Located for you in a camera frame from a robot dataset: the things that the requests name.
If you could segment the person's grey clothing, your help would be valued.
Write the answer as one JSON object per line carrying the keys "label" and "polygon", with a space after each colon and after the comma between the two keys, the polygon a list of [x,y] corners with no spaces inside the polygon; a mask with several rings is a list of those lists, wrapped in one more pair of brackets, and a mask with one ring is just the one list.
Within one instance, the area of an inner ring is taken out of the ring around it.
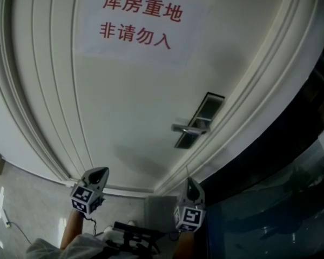
{"label": "person's grey clothing", "polygon": [[81,234],[65,248],[38,238],[28,247],[25,259],[121,259],[119,250],[90,234]]}

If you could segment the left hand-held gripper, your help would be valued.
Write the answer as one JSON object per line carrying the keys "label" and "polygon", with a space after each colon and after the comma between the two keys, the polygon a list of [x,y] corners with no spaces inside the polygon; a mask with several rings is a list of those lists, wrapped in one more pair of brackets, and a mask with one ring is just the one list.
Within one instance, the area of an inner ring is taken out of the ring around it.
{"label": "left hand-held gripper", "polygon": [[72,189],[71,204],[73,209],[91,214],[104,201],[103,189],[109,177],[108,167],[97,167],[87,170]]}

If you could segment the white paper sign red lettering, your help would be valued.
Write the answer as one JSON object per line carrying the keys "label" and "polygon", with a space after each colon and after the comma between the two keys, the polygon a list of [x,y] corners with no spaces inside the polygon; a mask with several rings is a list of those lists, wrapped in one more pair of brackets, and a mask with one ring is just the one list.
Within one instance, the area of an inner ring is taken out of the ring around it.
{"label": "white paper sign red lettering", "polygon": [[181,64],[208,14],[205,0],[83,0],[77,52]]}

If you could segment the white door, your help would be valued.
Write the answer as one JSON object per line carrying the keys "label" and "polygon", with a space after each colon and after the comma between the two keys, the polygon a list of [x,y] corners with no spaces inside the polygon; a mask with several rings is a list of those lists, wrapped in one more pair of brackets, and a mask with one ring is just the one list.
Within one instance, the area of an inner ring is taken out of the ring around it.
{"label": "white door", "polygon": [[[111,189],[163,194],[206,169],[283,79],[273,61],[302,1],[313,0],[205,0],[192,53],[169,64],[79,54],[83,0],[13,0],[18,79],[62,175],[106,166]],[[210,131],[175,148],[171,125],[187,125],[208,92],[225,97]]]}

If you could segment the person's right forearm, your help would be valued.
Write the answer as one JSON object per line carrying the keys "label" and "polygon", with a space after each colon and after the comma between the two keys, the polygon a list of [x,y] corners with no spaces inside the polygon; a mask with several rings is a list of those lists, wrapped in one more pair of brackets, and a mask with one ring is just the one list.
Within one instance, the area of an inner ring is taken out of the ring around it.
{"label": "person's right forearm", "polygon": [[194,259],[194,233],[182,232],[173,259]]}

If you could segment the black door lock plate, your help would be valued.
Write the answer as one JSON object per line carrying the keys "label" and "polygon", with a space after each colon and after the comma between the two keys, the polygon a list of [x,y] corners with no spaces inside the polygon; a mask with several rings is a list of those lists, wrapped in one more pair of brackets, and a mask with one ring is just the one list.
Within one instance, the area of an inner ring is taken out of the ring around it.
{"label": "black door lock plate", "polygon": [[[225,97],[208,92],[192,119],[185,126],[197,128],[209,128],[215,116],[220,111]],[[190,149],[202,135],[190,135],[180,133],[178,141],[174,145],[177,149]]]}

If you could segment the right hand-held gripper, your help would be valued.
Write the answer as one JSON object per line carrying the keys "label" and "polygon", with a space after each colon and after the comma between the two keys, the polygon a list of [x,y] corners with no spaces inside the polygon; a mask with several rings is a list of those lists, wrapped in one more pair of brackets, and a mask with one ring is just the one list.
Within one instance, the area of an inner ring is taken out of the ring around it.
{"label": "right hand-held gripper", "polygon": [[182,183],[180,197],[174,209],[174,222],[176,230],[193,233],[202,226],[205,219],[205,192],[193,178],[189,178],[189,200],[196,203],[186,202],[187,191],[188,178]]}

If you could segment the black chest-mounted rig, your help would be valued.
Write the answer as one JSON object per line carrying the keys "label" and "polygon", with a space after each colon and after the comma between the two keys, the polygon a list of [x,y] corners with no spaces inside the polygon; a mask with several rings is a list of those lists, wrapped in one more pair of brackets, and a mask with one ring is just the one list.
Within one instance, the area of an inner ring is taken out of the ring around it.
{"label": "black chest-mounted rig", "polygon": [[157,230],[115,222],[112,230],[104,233],[103,240],[108,246],[120,251],[151,259],[160,254],[157,241],[164,236],[165,233]]}

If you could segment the grey marble plinth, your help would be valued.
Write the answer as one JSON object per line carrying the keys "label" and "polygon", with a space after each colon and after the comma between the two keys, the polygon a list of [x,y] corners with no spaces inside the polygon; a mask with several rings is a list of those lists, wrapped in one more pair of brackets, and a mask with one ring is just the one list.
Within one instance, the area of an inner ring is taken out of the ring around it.
{"label": "grey marble plinth", "polygon": [[175,231],[176,196],[148,196],[144,200],[145,228],[166,233]]}

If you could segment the white power strip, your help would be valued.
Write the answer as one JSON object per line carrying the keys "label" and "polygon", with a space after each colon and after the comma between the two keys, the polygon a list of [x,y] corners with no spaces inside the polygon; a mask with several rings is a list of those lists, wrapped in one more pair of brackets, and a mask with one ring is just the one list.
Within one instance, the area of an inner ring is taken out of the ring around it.
{"label": "white power strip", "polygon": [[4,222],[4,225],[6,228],[10,228],[10,222],[7,218],[7,215],[5,213],[5,210],[4,209],[1,209],[1,217],[2,217],[2,220]]}

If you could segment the person's left forearm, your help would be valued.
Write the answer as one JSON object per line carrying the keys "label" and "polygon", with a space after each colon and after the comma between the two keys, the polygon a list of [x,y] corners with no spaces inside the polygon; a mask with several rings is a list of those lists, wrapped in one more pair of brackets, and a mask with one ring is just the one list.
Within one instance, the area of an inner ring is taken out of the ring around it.
{"label": "person's left forearm", "polygon": [[63,233],[60,248],[61,250],[66,247],[80,234],[83,232],[84,218],[81,212],[73,209],[67,220],[67,224]]}

